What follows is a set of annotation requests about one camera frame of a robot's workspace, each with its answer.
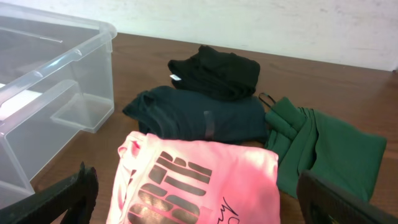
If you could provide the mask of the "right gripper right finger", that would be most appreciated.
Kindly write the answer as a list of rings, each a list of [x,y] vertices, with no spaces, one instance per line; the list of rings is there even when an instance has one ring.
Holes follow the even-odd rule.
[[[306,224],[397,224],[397,217],[309,170],[300,174],[296,194]]]

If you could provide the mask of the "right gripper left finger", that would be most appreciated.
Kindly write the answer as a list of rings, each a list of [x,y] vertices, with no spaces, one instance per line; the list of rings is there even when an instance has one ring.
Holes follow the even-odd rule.
[[[45,190],[1,209],[1,223],[89,224],[96,205],[99,183],[94,167],[80,164],[80,170]]]

